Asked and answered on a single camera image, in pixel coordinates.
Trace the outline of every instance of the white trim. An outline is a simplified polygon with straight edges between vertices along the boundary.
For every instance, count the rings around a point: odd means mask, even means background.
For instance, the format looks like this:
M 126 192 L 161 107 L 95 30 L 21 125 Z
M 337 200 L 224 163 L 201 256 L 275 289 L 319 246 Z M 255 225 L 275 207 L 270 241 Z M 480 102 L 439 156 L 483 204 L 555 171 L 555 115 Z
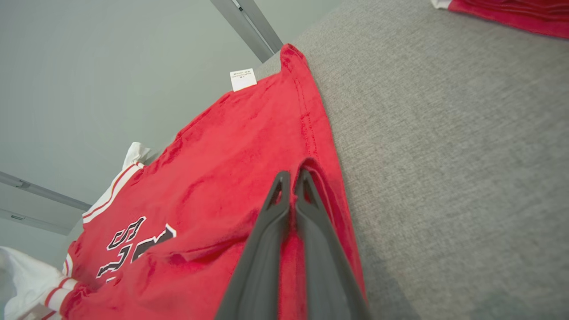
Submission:
M 65 299 L 65 297 L 70 292 L 71 292 L 71 290 L 69 290 L 69 289 L 63 289 L 63 288 L 57 289 L 53 293 L 53 295 L 51 296 L 46 307 L 50 308 L 51 310 L 55 310 L 55 311 L 59 312 L 59 310 L 61 309 L 61 304 L 63 303 L 63 300 Z
M 73 259 L 71 258 L 69 253 L 67 253 L 67 257 L 65 257 L 65 261 L 63 261 L 62 273 L 67 277 L 72 277 L 72 275 L 73 275 Z
M 117 197 L 119 191 L 125 186 L 125 184 L 130 180 L 130 178 L 144 165 L 139 163 L 132 165 L 126 171 L 123 171 L 117 175 L 113 180 L 113 183 L 105 191 L 105 193 L 95 202 L 95 204 L 89 209 L 89 211 L 83 214 L 83 223 L 88 223 L 93 220 L 96 216 L 103 213 L 109 206 L 113 203 L 114 199 Z

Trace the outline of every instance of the size tag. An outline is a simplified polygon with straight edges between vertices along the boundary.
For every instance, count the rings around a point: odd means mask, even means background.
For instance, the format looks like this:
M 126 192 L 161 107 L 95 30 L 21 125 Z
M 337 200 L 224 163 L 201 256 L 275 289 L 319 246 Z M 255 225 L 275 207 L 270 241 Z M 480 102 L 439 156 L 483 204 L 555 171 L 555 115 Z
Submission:
M 257 79 L 255 79 L 253 69 L 233 71 L 229 73 L 229 77 L 231 77 L 231 86 L 233 87 L 233 91 L 239 91 L 243 88 L 257 84 Z

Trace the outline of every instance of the gray couch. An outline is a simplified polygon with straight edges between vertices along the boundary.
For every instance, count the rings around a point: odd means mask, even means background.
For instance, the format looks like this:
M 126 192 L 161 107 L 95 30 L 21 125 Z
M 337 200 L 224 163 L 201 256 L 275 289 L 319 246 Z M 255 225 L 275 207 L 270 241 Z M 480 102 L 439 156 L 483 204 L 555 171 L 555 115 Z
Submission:
M 375 318 L 569 318 L 568 41 L 362 0 L 293 44 L 330 119 Z

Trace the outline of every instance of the jersey lettering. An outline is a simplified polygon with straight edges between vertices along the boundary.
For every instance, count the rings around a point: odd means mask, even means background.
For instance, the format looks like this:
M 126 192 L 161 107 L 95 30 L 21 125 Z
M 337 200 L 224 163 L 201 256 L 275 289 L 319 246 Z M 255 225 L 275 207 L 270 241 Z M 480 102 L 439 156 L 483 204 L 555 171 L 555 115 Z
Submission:
M 129 244 L 122 247 L 122 249 L 118 252 L 117 256 L 120 257 L 120 259 L 117 262 L 111 262 L 109 264 L 100 267 L 99 272 L 97 273 L 97 278 L 100 278 L 107 271 L 111 272 L 117 271 L 122 266 L 122 264 L 125 263 L 126 256 L 129 255 L 130 247 L 132 246 L 133 244 Z
M 166 224 L 166 229 L 164 229 L 164 231 L 162 231 L 162 233 L 160 233 L 158 236 L 146 239 L 146 240 L 142 240 L 141 242 L 139 242 L 137 244 L 136 249 L 134 250 L 133 253 L 133 258 L 131 260 L 131 262 L 134 262 L 134 260 L 138 259 L 138 257 L 141 256 L 141 254 L 143 254 L 145 251 L 147 251 L 148 249 L 150 249 L 151 247 L 162 243 L 168 239 L 171 238 L 175 238 L 176 237 L 176 230 L 174 230 L 174 228 L 170 227 L 169 224 Z
M 113 240 L 107 246 L 107 250 L 112 250 L 118 247 L 121 243 L 129 242 L 130 240 L 136 237 L 138 229 L 140 228 L 141 224 L 146 220 L 146 217 L 140 217 L 136 222 L 129 224 L 126 229 L 120 230 L 119 232 L 114 234 Z
M 126 229 L 120 230 L 119 232 L 115 233 L 113 239 L 111 240 L 110 244 L 106 247 L 106 249 L 108 251 L 116 249 L 120 244 L 124 242 L 129 242 L 130 240 L 134 239 L 142 223 L 145 220 L 146 220 L 145 216 L 140 217 L 137 221 L 129 224 L 129 226 Z M 166 224 L 164 231 L 162 231 L 158 236 L 142 240 L 134 247 L 134 253 L 130 262 L 133 262 L 134 260 L 138 259 L 138 257 L 140 257 L 151 247 L 175 237 L 176 237 L 176 230 L 172 228 L 169 224 Z M 106 272 L 117 271 L 125 263 L 132 247 L 133 244 L 128 244 L 122 247 L 117 255 L 119 257 L 119 260 L 116 262 L 110 262 L 100 267 L 99 271 L 97 272 L 96 278 L 100 278 Z M 115 277 L 109 277 L 107 279 L 107 282 L 111 281 L 114 278 Z

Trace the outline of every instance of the red basketball jersey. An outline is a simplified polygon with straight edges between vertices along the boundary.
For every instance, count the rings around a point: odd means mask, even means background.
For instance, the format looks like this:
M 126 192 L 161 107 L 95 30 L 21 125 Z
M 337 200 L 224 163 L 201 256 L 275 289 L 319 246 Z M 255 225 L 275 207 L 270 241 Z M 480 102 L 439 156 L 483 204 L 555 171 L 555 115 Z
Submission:
M 282 48 L 281 65 L 257 85 L 223 95 L 151 165 L 136 157 L 127 163 L 69 247 L 64 273 L 82 285 L 60 299 L 64 318 L 213 319 L 274 177 L 287 170 L 294 186 L 301 167 L 312 172 L 365 293 L 318 89 L 295 47 Z M 296 320 L 306 318 L 306 285 L 303 244 L 291 228 L 279 318 Z

